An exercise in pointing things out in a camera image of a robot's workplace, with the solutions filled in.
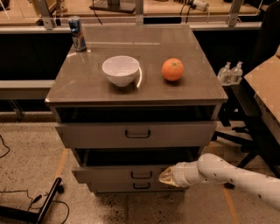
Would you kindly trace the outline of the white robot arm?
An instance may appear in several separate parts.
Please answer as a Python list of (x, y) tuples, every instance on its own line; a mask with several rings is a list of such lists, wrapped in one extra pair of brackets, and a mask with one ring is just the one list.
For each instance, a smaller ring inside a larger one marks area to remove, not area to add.
[(226, 182), (254, 194), (280, 211), (279, 178), (238, 168), (211, 153), (201, 155), (197, 161), (180, 162), (169, 166), (160, 173), (158, 180), (176, 187)]

